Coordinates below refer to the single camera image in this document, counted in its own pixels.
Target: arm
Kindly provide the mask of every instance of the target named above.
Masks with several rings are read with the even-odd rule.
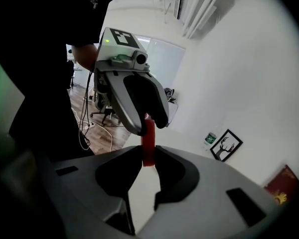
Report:
[[[80,47],[72,45],[72,53],[75,60],[81,66],[90,70],[92,64],[97,59],[98,50],[94,44],[87,44]]]

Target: framed picture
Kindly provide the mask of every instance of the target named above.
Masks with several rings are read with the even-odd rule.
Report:
[[[243,144],[243,142],[229,129],[211,147],[210,151],[215,159],[226,161]]]

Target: black shirt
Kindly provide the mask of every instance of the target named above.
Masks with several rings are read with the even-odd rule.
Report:
[[[98,43],[110,1],[0,0],[0,63],[25,96],[10,134],[51,161],[94,154],[79,144],[64,88],[65,44]]]

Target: white wall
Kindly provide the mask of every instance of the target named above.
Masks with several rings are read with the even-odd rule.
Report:
[[[171,128],[201,139],[226,115],[243,145],[226,163],[264,185],[286,163],[299,178],[299,33],[276,0],[236,0],[173,87]]]
[[[0,133],[8,133],[24,95],[0,65]]]

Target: white table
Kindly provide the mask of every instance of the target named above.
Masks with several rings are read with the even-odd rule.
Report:
[[[202,149],[203,138],[188,137],[168,128],[155,129],[155,144],[172,147],[213,158],[211,152]],[[141,137],[131,134],[124,147],[140,145]],[[155,194],[160,191],[159,178],[155,167],[142,167],[133,186],[129,190],[132,220],[136,233],[154,213]]]

